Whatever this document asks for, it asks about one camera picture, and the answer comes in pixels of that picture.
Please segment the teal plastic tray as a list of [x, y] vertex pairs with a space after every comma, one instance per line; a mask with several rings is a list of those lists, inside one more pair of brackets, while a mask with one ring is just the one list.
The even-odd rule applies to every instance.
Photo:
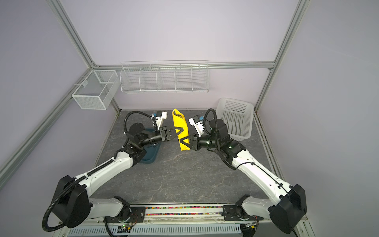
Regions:
[[[152, 128], [145, 128], [143, 132], [144, 136], [153, 136], [156, 135], [156, 132]], [[160, 143], [152, 144], [152, 145], [145, 145], [144, 149], [146, 151], [146, 154], [143, 156], [143, 158], [140, 160], [140, 163], [142, 164], [151, 164], [153, 163], [158, 155], [159, 149], [160, 149]]]

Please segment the white plastic perforated basket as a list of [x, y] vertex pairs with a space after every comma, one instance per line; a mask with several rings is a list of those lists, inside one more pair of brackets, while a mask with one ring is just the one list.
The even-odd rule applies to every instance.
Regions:
[[221, 98], [216, 109], [232, 139], [243, 141], [251, 137], [254, 105], [231, 98]]

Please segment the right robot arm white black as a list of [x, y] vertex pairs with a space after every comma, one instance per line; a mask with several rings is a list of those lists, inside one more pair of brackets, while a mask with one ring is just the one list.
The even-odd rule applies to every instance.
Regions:
[[172, 115], [174, 125], [183, 129], [178, 136], [181, 146], [187, 150], [205, 148], [214, 152], [228, 168], [244, 173], [268, 197], [258, 199], [244, 195], [235, 204], [238, 218], [267, 218], [285, 234], [294, 232], [307, 213], [306, 192], [302, 186], [289, 184], [258, 162], [245, 146], [231, 138], [227, 125], [214, 109], [208, 109], [202, 119], [195, 117], [189, 123], [176, 109]]

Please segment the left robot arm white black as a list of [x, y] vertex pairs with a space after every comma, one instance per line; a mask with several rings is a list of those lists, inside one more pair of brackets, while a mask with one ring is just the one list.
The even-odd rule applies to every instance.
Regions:
[[188, 134], [185, 117], [177, 110], [172, 112], [174, 125], [163, 126], [167, 113], [157, 111], [148, 115], [132, 111], [124, 119], [126, 140], [113, 156], [95, 168], [75, 177], [61, 178], [52, 201], [45, 211], [41, 226], [46, 232], [61, 228], [74, 228], [88, 219], [102, 217], [128, 222], [133, 212], [130, 203], [122, 197], [92, 198], [104, 184], [121, 172], [132, 168], [146, 156], [146, 148]]

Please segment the yellow paper napkin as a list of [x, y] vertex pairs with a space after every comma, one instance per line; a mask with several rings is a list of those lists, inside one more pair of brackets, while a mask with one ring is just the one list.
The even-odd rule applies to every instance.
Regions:
[[180, 145], [181, 151], [190, 150], [188, 146], [182, 143], [182, 141], [184, 141], [187, 144], [189, 143], [188, 141], [189, 129], [188, 129], [185, 116], [177, 109], [174, 109], [172, 111], [172, 117], [173, 117], [174, 126], [177, 127], [176, 133], [178, 134], [179, 145]]

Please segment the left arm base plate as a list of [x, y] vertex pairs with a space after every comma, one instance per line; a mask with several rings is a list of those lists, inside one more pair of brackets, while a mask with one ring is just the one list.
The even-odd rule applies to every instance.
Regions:
[[131, 206], [123, 208], [121, 212], [115, 217], [105, 217], [108, 223], [142, 223], [145, 218], [145, 206]]

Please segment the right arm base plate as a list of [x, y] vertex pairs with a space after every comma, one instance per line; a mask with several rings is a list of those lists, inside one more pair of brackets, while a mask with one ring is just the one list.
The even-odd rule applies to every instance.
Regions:
[[233, 205], [222, 206], [222, 216], [225, 221], [262, 221], [263, 218], [259, 216], [249, 216], [241, 207]]

